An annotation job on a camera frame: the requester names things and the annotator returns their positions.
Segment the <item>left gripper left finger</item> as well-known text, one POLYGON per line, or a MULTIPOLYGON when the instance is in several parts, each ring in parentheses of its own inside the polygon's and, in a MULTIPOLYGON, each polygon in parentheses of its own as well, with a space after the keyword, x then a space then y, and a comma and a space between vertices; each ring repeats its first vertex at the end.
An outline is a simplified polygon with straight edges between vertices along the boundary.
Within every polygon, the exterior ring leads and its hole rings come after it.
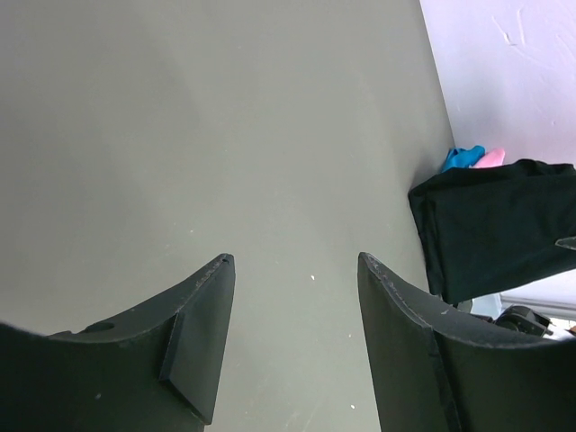
POLYGON ((1 327, 4 431, 202 431, 213 421, 235 288, 230 254, 73 333, 1 327))

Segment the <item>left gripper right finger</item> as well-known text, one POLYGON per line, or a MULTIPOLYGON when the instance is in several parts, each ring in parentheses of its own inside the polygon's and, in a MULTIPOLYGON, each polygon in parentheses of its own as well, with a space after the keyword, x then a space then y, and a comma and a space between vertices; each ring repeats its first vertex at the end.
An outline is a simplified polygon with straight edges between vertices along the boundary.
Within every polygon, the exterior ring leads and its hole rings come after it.
POLYGON ((357 287, 382 430, 574 430, 573 339, 500 328, 365 252, 357 287))

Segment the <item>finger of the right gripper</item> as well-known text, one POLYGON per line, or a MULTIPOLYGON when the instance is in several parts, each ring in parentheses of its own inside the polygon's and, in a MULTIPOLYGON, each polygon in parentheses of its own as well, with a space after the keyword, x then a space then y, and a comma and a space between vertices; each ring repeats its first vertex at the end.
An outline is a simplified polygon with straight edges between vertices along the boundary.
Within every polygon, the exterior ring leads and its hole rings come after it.
POLYGON ((569 250, 576 250, 576 236, 558 238, 554 244, 558 248, 565 248, 569 250))

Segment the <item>black t shirt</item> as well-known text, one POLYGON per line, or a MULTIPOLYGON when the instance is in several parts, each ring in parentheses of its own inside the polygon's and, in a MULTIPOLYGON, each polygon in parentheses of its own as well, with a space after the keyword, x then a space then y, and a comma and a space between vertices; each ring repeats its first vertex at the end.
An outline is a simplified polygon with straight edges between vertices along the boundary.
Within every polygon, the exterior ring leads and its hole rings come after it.
POLYGON ((532 159, 451 168, 409 191, 428 289, 457 304, 571 271, 575 168, 532 159))

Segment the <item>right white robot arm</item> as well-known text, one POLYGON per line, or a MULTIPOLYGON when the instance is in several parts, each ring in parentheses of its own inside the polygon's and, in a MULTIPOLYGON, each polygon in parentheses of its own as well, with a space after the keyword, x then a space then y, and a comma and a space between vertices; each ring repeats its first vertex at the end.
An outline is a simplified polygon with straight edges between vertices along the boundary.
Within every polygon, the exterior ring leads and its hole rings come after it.
MULTIPOLYGON (((464 266, 464 288, 461 301, 475 304, 489 297, 500 297, 505 291, 516 289, 549 276, 575 268, 575 234, 537 235, 508 233, 506 235, 484 235, 473 245, 467 255, 470 262, 464 266)), ((492 301, 499 306, 499 313, 481 310, 480 315, 505 329, 526 333, 540 338, 573 338, 573 329, 563 329, 535 307, 515 302, 503 307, 501 301, 492 301)))

